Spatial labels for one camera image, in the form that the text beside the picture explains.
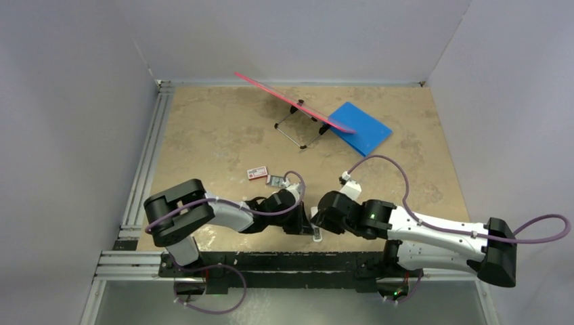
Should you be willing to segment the red white staple box sleeve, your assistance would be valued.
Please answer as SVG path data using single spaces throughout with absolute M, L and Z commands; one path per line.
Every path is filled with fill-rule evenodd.
M 266 178 L 268 176 L 268 170 L 267 170 L 267 167 L 265 167 L 265 166 L 256 167 L 256 168 L 247 170 L 246 174 L 247 174 L 248 180 L 252 181 L 252 180 L 256 180 L 256 179 Z

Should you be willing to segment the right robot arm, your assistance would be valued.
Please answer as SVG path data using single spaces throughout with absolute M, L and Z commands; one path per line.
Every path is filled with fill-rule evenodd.
M 358 203 L 331 191 L 312 208 L 311 222 L 334 234 L 350 232 L 366 240 L 382 238 L 397 244 L 396 250 L 380 257 L 382 271 L 390 276 L 404 269 L 452 269 L 494 286 L 516 286 L 517 245 L 502 219 L 492 217 L 483 224 L 410 215 L 392 202 Z

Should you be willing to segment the small white stapler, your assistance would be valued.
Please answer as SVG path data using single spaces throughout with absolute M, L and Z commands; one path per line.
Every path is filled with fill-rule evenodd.
M 309 223 L 311 224 L 311 228 L 313 230 L 313 235 L 312 235 L 312 239 L 314 242 L 321 242 L 322 241 L 322 232 L 321 229 L 319 227 L 317 227 L 313 222 L 312 219 L 313 217 L 316 216 L 318 212 L 318 208 L 317 207 L 311 207 L 310 208 L 310 214 L 309 214 Z

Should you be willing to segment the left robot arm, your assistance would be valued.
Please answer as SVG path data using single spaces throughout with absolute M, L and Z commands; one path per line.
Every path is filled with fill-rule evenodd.
M 269 226 L 289 235 L 312 235 L 305 213 L 304 185 L 294 183 L 268 197 L 232 201 L 207 191 L 199 179 L 191 179 L 144 201 L 148 220 L 145 232 L 154 245 L 165 248 L 176 269 L 186 277 L 202 267 L 193 233 L 206 224 L 229 228 L 240 234 L 256 234 Z

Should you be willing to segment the staple box tray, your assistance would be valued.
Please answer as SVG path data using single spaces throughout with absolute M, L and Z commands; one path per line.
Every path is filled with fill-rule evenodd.
M 265 184 L 275 188 L 285 188 L 287 186 L 285 177 L 277 175 L 268 175 Z

